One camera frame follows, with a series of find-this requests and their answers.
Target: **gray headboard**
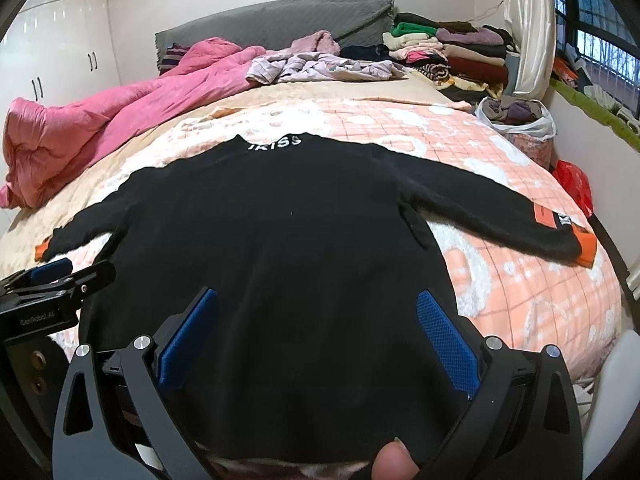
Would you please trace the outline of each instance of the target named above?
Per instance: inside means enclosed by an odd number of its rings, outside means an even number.
[[[219,36],[245,48],[291,46],[297,38],[328,30],[340,46],[382,42],[393,23],[394,0],[277,0],[225,10],[156,34],[158,63],[171,44],[193,45]]]

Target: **red plastic bag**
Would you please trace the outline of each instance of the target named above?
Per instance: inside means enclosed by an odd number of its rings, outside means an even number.
[[[587,218],[593,214],[593,198],[589,179],[583,170],[570,162],[558,160],[558,165],[552,173],[560,186],[569,194]]]

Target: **curtain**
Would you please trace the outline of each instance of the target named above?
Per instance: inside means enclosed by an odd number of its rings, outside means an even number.
[[[554,0],[504,0],[504,15],[520,47],[514,97],[542,99],[556,52]]]
[[[640,258],[638,258],[633,264],[630,272],[631,274],[626,279],[626,284],[633,292],[634,298],[636,298],[636,300],[640,300]]]

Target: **sweater sleeve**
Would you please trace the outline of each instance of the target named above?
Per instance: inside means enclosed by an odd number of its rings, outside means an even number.
[[[108,245],[116,244],[127,230],[130,209],[144,196],[142,187],[150,177],[148,173],[155,170],[144,168],[136,171],[102,202],[83,209],[67,225],[54,229],[42,260],[48,262],[58,254],[82,247],[105,233],[111,233]]]
[[[593,266],[593,233],[490,178],[434,160],[384,150],[404,199],[499,244],[553,260]]]

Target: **pink comforter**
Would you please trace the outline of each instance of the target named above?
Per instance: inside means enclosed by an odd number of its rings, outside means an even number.
[[[221,38],[201,41],[162,77],[100,92],[63,107],[17,98],[4,126],[9,167],[0,207],[39,207],[132,137],[181,113],[247,90],[261,46],[241,50]]]

